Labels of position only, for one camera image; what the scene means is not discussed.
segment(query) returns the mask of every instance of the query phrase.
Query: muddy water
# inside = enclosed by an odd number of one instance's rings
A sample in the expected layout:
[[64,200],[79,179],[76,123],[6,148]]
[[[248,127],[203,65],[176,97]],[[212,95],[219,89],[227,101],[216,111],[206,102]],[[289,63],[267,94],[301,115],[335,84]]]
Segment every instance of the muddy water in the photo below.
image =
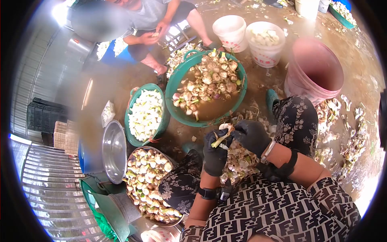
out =
[[[194,82],[196,80],[194,74],[190,72],[187,72],[184,75],[183,80],[185,79],[188,80],[184,84],[180,84],[179,88],[187,85],[188,81]],[[239,92],[235,91],[230,93],[230,95],[231,99],[226,99],[225,94],[221,94],[221,97],[218,99],[212,99],[211,101],[200,101],[199,103],[196,103],[199,121],[213,120],[229,112],[238,101]],[[191,115],[190,117],[192,120],[196,120],[194,115]]]

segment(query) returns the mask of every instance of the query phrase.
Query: man's hand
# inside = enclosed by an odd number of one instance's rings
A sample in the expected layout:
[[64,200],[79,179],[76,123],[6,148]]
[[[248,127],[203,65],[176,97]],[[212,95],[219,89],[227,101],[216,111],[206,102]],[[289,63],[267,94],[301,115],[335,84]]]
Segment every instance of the man's hand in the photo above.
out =
[[164,36],[166,35],[167,31],[170,29],[170,22],[166,19],[161,20],[156,27],[156,32],[160,33],[159,36]]
[[259,121],[241,120],[235,125],[235,131],[231,135],[259,158],[271,142],[264,125]]
[[160,35],[152,37],[154,33],[145,33],[138,37],[139,43],[144,44],[144,45],[153,45],[156,44],[159,39]]
[[[203,147],[203,153],[204,153],[204,170],[213,177],[219,177],[223,173],[223,168],[227,161],[227,150],[216,147],[212,148],[211,144],[216,141],[215,133],[218,137],[222,137],[226,135],[228,132],[228,129],[221,129],[221,130],[213,130],[209,133],[207,133],[204,137],[204,147]],[[229,136],[226,138],[226,146],[229,147],[231,145],[231,142],[233,141],[233,137]]]

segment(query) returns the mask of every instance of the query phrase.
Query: patterned shirt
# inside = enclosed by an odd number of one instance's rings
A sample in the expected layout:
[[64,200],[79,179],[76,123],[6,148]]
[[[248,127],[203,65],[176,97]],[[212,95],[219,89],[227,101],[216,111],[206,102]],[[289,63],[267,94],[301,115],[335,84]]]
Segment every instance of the patterned shirt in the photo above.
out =
[[343,241],[361,219],[352,198],[331,177],[307,191],[295,183],[271,183],[257,173],[235,189],[212,210],[205,227],[188,227],[180,241],[245,242],[255,234],[283,242]]

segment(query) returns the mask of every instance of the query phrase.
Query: metal gate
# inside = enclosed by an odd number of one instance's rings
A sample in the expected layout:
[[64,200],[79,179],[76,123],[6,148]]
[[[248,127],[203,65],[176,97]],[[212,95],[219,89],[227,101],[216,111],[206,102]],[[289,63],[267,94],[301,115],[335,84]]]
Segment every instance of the metal gate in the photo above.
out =
[[82,177],[78,158],[61,149],[30,145],[21,182],[35,215],[54,241],[109,241],[79,188]]

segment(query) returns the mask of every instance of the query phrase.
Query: black glove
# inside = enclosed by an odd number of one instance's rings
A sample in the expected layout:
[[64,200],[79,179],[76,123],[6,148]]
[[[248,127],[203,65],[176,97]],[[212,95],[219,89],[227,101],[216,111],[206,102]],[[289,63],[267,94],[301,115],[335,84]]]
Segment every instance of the black glove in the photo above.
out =
[[[219,146],[216,148],[211,147],[211,144],[216,141],[216,136],[214,132],[218,137],[222,137],[227,134],[228,129],[213,130],[207,133],[204,137],[204,170],[213,177],[219,177],[222,175],[223,168],[226,165],[227,150]],[[227,147],[230,147],[232,141],[233,137],[229,136],[224,141],[222,141],[222,143],[225,144]]]
[[272,139],[267,135],[264,125],[259,121],[241,120],[231,133],[242,146],[261,158]]

